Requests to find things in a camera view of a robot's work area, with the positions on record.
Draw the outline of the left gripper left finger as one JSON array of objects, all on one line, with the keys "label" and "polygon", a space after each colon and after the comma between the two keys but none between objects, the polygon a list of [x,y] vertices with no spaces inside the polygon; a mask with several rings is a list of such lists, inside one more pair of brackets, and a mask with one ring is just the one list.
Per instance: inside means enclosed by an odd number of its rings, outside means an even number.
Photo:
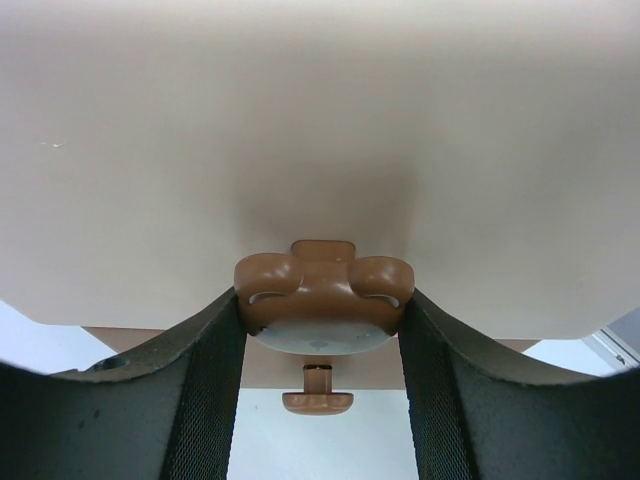
[{"label": "left gripper left finger", "polygon": [[227,291],[84,371],[1,367],[5,479],[223,479],[246,333]]}]

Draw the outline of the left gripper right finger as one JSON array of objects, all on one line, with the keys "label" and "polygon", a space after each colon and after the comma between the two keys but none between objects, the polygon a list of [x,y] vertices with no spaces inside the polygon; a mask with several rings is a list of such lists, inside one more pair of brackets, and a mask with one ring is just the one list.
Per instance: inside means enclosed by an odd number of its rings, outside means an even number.
[{"label": "left gripper right finger", "polygon": [[596,377],[518,353],[422,293],[399,349],[422,479],[635,479],[639,373]]}]

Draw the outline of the brown drawer knob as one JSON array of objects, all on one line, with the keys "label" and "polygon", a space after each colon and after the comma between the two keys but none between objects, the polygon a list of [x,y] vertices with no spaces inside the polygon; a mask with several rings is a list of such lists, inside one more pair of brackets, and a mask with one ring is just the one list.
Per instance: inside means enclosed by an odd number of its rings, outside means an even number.
[{"label": "brown drawer knob", "polygon": [[339,415],[354,403],[354,394],[333,390],[333,369],[330,365],[305,365],[303,388],[281,395],[284,408],[293,414],[307,416]]}]

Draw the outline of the bear head drawer knob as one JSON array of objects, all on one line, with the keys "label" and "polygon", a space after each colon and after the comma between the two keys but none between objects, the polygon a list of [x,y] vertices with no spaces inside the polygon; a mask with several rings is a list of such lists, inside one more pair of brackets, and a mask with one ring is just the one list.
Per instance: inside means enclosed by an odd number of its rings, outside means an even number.
[{"label": "bear head drawer knob", "polygon": [[296,241],[288,254],[249,255],[234,270],[248,333],[270,349],[297,355],[378,348],[397,333],[414,288],[408,263],[359,257],[346,241]]}]

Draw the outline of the brown drawer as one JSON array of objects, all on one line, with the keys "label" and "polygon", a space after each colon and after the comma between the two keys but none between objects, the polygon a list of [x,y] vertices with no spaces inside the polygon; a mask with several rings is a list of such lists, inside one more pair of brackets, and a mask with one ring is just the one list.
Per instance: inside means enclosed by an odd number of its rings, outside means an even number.
[{"label": "brown drawer", "polygon": [[[158,335],[160,330],[88,327],[88,333],[121,353]],[[337,391],[403,390],[402,361],[397,338],[383,346],[352,356],[331,357],[332,387]],[[299,355],[269,349],[249,336],[241,377],[243,388],[298,391],[303,383],[303,366],[307,361]]]}]

